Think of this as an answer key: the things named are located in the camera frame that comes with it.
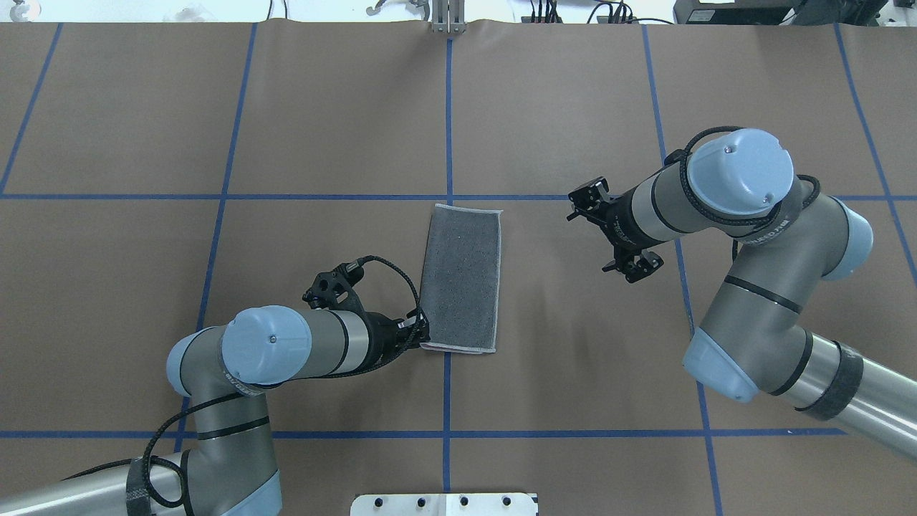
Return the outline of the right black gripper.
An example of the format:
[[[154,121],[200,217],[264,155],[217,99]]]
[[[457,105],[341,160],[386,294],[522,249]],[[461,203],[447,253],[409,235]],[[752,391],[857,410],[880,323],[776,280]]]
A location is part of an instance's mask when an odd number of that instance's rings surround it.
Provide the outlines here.
[[[633,195],[610,199],[604,176],[583,183],[569,193],[571,213],[567,221],[584,218],[605,223],[606,238],[613,249],[613,260],[602,267],[602,273],[618,273],[629,284],[651,277],[664,264],[655,252],[656,240],[639,228],[633,215]]]

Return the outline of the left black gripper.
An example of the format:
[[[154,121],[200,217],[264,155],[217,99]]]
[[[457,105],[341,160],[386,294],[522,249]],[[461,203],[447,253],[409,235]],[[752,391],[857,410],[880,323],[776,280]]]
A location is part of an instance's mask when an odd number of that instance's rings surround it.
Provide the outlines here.
[[[396,359],[404,350],[419,348],[430,340],[430,324],[423,310],[412,310],[405,319],[390,319],[370,312],[371,355],[376,363]]]

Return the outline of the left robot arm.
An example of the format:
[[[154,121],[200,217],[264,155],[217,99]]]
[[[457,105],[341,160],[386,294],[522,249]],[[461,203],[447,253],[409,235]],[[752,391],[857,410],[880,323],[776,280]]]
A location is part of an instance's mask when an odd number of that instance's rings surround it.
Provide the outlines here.
[[[173,346],[166,372],[191,405],[136,458],[4,497],[4,515],[278,515],[281,475],[267,392],[367,373],[427,340],[422,310],[391,320],[355,308],[243,310]]]

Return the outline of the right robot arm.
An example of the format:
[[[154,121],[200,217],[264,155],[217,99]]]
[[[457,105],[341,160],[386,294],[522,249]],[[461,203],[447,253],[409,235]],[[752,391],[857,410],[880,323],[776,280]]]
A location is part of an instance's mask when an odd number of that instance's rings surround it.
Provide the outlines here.
[[[586,219],[612,246],[603,271],[629,283],[662,267],[656,246],[707,229],[731,239],[733,262],[682,360],[702,386],[739,403],[766,393],[915,458],[915,381],[799,324],[821,281],[867,261],[873,229],[796,173],[771,133],[707,128],[625,193],[598,177],[569,200],[569,220]]]

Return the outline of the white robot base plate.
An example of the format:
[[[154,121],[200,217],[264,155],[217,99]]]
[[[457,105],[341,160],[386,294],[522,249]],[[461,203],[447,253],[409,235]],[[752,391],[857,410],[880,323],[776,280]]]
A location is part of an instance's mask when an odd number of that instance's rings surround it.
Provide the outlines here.
[[[537,494],[523,492],[367,494],[350,515],[538,515]]]

